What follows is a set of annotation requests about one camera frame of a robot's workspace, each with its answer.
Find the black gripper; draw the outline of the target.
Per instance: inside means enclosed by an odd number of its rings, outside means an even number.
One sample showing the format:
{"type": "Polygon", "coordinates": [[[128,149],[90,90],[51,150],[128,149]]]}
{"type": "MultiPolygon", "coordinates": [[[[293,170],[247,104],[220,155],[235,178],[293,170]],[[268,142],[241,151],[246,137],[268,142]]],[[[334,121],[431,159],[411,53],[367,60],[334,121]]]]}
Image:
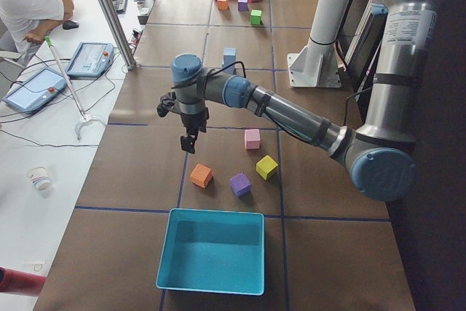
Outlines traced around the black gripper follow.
{"type": "Polygon", "coordinates": [[[194,154],[198,132],[206,132],[207,121],[210,117],[204,100],[184,103],[177,98],[174,91],[168,92],[159,99],[157,113],[163,118],[169,112],[180,115],[183,126],[186,128],[186,135],[180,137],[181,149],[194,154]]]}

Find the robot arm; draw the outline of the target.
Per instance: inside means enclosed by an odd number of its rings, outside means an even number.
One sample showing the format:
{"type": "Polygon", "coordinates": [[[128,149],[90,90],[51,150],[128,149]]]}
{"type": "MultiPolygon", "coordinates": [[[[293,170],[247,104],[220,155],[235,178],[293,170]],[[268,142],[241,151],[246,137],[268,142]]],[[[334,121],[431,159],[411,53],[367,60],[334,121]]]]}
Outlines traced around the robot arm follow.
{"type": "Polygon", "coordinates": [[[299,53],[288,56],[297,103],[250,82],[245,75],[204,68],[196,55],[182,54],[171,63],[172,90],[161,97],[157,113],[180,116],[186,130],[181,148],[191,153],[198,134],[207,127],[207,102],[247,109],[324,150],[347,170],[365,196],[385,202],[400,199],[416,178],[411,156],[414,105],[437,14],[447,1],[371,0],[373,13],[386,20],[367,117],[359,128],[333,120],[344,97],[332,46],[349,0],[319,0],[309,41],[299,53]]]}

